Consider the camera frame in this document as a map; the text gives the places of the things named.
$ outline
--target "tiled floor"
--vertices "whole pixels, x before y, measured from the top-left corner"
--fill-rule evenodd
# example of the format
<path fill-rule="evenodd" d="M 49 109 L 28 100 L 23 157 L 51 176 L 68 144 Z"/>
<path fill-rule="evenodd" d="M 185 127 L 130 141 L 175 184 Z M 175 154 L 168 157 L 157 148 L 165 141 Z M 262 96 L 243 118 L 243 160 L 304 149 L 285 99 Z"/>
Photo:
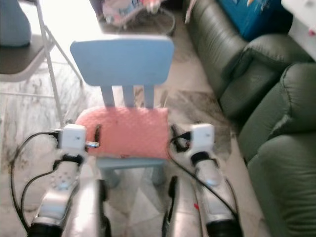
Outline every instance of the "tiled floor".
<path fill-rule="evenodd" d="M 216 129 L 214 151 L 220 157 L 221 166 L 231 180 L 238 198 L 241 222 L 246 237 L 266 236 L 266 227 L 261 221 L 261 210 L 250 185 L 246 167 L 238 151 L 234 132 L 224 118 L 209 87 L 201 63 L 196 56 L 190 38 L 182 23 L 181 14 L 176 13 L 177 28 L 173 41 L 175 55 L 169 77 L 155 88 L 155 105 L 169 108 L 170 123 L 183 128 L 192 123 L 209 122 Z M 60 61 L 56 49 L 53 60 Z M 99 88 L 84 84 L 81 88 L 74 72 L 68 65 L 54 63 L 62 110 L 67 119 L 76 117 L 86 108 L 102 105 Z M 1 89 L 27 93 L 51 92 L 48 68 L 43 63 L 30 80 L 21 83 L 2 83 Z M 122 104 L 121 89 L 115 88 L 116 102 Z M 141 93 L 136 103 L 142 104 Z M 8 189 L 8 162 L 16 147 L 30 134 L 56 128 L 58 120 L 54 101 L 51 99 L 0 96 L 0 236 L 23 236 L 24 231 L 12 207 Z M 23 151 L 16 170 L 16 189 L 20 193 L 25 183 L 36 174 L 49 170 L 58 153 L 54 143 L 45 137 L 34 139 Z M 181 174 L 172 164 L 165 166 L 167 178 Z M 122 171 L 121 182 L 111 190 L 105 204 L 106 215 L 112 224 L 115 237 L 161 236 L 162 217 L 168 202 L 167 187 L 155 187 L 149 180 L 150 169 Z M 29 220 L 45 191 L 48 178 L 37 181 L 30 187 L 26 198 Z"/>

